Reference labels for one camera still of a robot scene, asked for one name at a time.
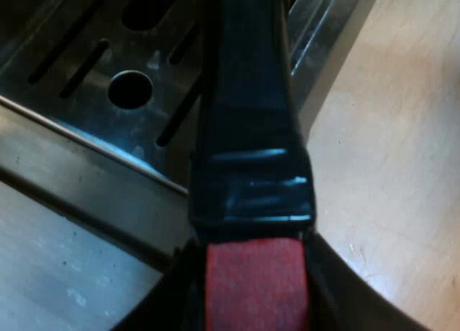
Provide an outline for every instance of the round hole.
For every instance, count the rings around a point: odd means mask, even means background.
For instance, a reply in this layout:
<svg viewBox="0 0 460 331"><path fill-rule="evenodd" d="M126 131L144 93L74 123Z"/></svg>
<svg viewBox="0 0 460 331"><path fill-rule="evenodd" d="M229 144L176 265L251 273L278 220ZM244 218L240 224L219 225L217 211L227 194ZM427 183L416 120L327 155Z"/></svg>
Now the round hole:
<svg viewBox="0 0 460 331"><path fill-rule="evenodd" d="M132 110L145 105L152 97L152 81L140 71L123 71L112 78L109 100L120 108Z"/></svg>

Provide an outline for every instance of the stainless steel tray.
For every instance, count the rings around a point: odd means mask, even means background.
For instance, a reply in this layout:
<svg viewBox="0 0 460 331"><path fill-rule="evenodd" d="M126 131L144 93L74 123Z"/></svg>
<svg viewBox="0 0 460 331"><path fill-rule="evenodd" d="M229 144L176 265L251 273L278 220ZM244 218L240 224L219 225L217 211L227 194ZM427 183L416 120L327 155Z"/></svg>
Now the stainless steel tray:
<svg viewBox="0 0 460 331"><path fill-rule="evenodd" d="M21 115L0 109L4 179L130 246L172 253L188 235L199 0L2 1L11 6L0 11L0 23L8 24L0 30L0 103ZM293 95L305 133L373 3L293 4L287 23ZM101 167L112 168L87 176ZM166 205L180 215L159 215ZM174 239L157 241L166 238L165 225Z"/></svg>

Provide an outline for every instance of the wooden surface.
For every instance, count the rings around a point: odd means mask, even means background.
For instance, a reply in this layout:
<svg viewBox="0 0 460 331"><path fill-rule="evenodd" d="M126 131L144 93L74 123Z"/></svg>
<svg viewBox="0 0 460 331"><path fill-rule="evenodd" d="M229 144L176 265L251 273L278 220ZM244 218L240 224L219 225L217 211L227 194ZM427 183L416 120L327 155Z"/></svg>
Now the wooden surface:
<svg viewBox="0 0 460 331"><path fill-rule="evenodd" d="M108 330L160 274L0 182L0 330Z"/></svg>
<svg viewBox="0 0 460 331"><path fill-rule="evenodd" d="M460 0L377 0L308 148L319 231L398 307L460 330Z"/></svg>
<svg viewBox="0 0 460 331"><path fill-rule="evenodd" d="M460 0L377 0L311 132L319 230L460 330ZM107 330L158 273L0 183L2 330Z"/></svg>

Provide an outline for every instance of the light wood grain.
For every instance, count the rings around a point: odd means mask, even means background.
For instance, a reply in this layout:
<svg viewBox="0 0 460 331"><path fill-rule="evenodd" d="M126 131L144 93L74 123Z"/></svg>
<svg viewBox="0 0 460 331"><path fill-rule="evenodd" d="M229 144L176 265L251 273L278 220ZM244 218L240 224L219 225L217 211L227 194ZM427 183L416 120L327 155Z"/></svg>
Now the light wood grain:
<svg viewBox="0 0 460 331"><path fill-rule="evenodd" d="M398 307L460 330L460 0L377 0L308 148L319 231Z"/></svg>

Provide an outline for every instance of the red felt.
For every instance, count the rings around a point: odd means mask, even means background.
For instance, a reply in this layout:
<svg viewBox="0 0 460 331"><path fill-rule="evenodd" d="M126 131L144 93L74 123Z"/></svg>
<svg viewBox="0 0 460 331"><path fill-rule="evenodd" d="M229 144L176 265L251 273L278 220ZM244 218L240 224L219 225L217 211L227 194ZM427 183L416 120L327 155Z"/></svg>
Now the red felt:
<svg viewBox="0 0 460 331"><path fill-rule="evenodd" d="M293 239L208 246L206 331L306 331L303 244Z"/></svg>

